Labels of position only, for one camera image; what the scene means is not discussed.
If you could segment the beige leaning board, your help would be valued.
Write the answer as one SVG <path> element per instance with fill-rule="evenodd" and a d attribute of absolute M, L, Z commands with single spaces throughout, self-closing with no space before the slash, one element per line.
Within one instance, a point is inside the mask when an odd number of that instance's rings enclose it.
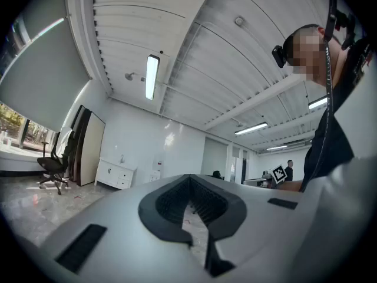
<path fill-rule="evenodd" d="M 81 158 L 80 185 L 94 183 L 100 161 L 105 123 L 93 112 L 86 130 Z"/>

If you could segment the white ceramic sink top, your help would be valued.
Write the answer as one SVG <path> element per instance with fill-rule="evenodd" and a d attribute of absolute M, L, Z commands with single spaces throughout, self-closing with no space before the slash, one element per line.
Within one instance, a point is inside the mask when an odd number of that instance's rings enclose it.
<path fill-rule="evenodd" d="M 104 157 L 100 157 L 100 160 L 103 161 L 103 162 L 107 162 L 109 164 L 112 164 L 114 166 L 121 167 L 123 169 L 128 169 L 128 170 L 132 170 L 132 171 L 137 170 L 137 166 L 135 166 L 134 164 L 131 164 L 131 163 L 127 163 L 127 162 L 121 163 L 118 160 L 113 160 L 113 159 L 104 158 Z"/>

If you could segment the large glass window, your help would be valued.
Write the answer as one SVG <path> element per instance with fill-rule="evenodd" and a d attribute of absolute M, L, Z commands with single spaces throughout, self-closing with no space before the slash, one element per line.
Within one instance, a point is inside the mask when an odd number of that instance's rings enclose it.
<path fill-rule="evenodd" d="M 0 151 L 24 156 L 48 156 L 57 133 L 0 102 Z"/>

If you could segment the black headband mount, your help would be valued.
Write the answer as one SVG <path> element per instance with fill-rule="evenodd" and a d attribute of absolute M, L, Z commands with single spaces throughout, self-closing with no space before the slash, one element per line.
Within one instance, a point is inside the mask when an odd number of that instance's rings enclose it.
<path fill-rule="evenodd" d="M 326 22 L 324 41 L 329 42 L 333 36 L 333 31 L 340 31 L 346 28 L 346 37 L 342 43 L 341 49 L 345 50 L 351 47 L 355 39 L 355 17 L 350 13 L 346 15 L 337 8 L 338 0 L 329 0 L 328 18 Z"/>

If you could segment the wide grey roller blind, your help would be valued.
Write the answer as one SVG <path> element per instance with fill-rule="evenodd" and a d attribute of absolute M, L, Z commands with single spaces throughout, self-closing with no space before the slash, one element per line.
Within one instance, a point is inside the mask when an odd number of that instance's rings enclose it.
<path fill-rule="evenodd" d="M 0 102 L 50 130 L 60 131 L 89 79 L 69 23 L 62 21 L 16 58 L 0 80 Z"/>

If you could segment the white office desk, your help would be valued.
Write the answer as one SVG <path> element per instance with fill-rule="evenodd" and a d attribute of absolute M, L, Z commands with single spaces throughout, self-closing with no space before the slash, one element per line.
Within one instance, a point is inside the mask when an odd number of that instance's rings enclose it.
<path fill-rule="evenodd" d="M 259 178 L 259 179 L 246 179 L 243 182 L 244 185 L 253 186 L 253 187 L 261 187 L 266 189 L 274 189 L 277 184 L 274 179 L 269 178 Z"/>

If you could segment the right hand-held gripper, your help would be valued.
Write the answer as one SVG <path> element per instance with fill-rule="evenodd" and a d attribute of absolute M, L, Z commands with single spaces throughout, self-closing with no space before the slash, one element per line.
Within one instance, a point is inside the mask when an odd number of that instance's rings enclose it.
<path fill-rule="evenodd" d="M 280 164 L 272 169 L 272 177 L 276 184 L 284 182 L 287 178 L 285 168 Z"/>

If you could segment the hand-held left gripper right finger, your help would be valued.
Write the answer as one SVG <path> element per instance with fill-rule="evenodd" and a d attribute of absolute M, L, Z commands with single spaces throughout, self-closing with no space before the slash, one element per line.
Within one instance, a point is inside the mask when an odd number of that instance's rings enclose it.
<path fill-rule="evenodd" d="M 205 177 L 238 196 L 247 215 L 215 242 L 233 268 L 216 277 L 188 270 L 189 283 L 318 283 L 330 279 L 368 229 L 377 205 L 377 157 L 355 158 L 311 181 L 302 193 Z"/>

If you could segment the white vanity cabinet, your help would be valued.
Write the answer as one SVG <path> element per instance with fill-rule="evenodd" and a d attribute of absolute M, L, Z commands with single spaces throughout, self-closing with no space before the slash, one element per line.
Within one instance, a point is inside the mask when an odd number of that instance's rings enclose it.
<path fill-rule="evenodd" d="M 117 181 L 119 179 L 120 170 L 123 170 L 123 168 L 114 166 L 112 164 L 100 160 L 94 184 L 97 185 L 97 183 L 102 183 L 118 189 Z"/>

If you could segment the person's black shirt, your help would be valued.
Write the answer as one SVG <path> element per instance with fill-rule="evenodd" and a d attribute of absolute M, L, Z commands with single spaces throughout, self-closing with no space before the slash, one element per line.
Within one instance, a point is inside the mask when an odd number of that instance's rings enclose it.
<path fill-rule="evenodd" d="M 334 112 L 357 86 L 363 76 L 362 67 L 371 58 L 371 46 L 367 38 L 360 39 L 350 48 L 340 80 L 333 88 Z M 330 128 L 326 127 L 326 121 L 327 115 L 324 114 L 315 131 L 312 146 L 306 154 L 301 192 L 306 189 L 310 180 L 328 175 L 336 166 L 354 157 L 351 146 L 337 120 L 332 120 Z"/>

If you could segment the narrow grey roller blind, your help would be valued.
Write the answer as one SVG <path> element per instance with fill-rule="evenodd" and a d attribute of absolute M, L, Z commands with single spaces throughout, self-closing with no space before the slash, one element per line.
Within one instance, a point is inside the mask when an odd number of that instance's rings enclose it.
<path fill-rule="evenodd" d="M 226 174 L 227 145 L 206 137 L 204 142 L 201 174 L 212 175 L 219 171 L 220 176 Z"/>

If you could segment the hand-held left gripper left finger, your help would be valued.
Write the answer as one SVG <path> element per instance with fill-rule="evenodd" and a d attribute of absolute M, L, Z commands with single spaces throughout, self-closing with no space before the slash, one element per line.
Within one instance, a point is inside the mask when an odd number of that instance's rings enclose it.
<path fill-rule="evenodd" d="M 154 236 L 140 221 L 138 206 L 148 193 L 177 176 L 102 197 L 64 222 L 40 246 L 56 260 L 90 224 L 107 230 L 74 279 L 83 283 L 204 283 L 207 272 L 184 243 Z"/>

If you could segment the dark brown leaning boards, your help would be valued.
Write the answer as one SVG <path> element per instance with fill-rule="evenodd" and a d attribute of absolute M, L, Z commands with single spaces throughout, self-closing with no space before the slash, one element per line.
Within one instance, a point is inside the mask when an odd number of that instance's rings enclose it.
<path fill-rule="evenodd" d="M 74 132 L 74 143 L 69 157 L 69 179 L 71 182 L 76 182 L 79 185 L 81 179 L 82 148 L 91 113 L 91 110 L 80 105 L 71 125 Z"/>

